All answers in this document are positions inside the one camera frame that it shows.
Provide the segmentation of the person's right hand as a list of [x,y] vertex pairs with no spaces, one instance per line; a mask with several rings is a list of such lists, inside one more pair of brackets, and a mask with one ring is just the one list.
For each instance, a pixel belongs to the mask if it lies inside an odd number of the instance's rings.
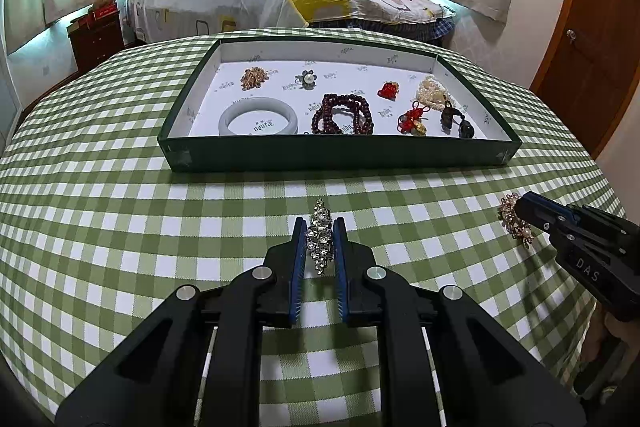
[[639,356],[639,322],[622,322],[598,303],[591,315],[580,352],[580,374],[585,377],[586,400],[612,393],[623,382]]

